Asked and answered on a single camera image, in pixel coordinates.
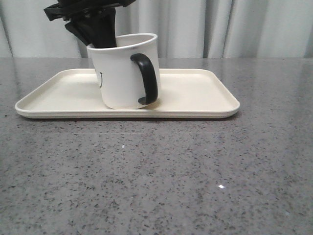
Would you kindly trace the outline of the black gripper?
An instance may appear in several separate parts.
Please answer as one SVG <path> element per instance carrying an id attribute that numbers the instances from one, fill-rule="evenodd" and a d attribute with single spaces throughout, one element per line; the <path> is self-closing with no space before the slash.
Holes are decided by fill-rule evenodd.
<path id="1" fill-rule="evenodd" d="M 46 7 L 44 12 L 50 21 L 60 18 L 68 21 L 85 14 L 83 21 L 70 21 L 65 24 L 66 30 L 86 46 L 93 44 L 94 48 L 112 48 L 117 47 L 116 10 L 110 8 L 127 7 L 133 2 L 134 0 L 59 0 L 56 4 Z"/>

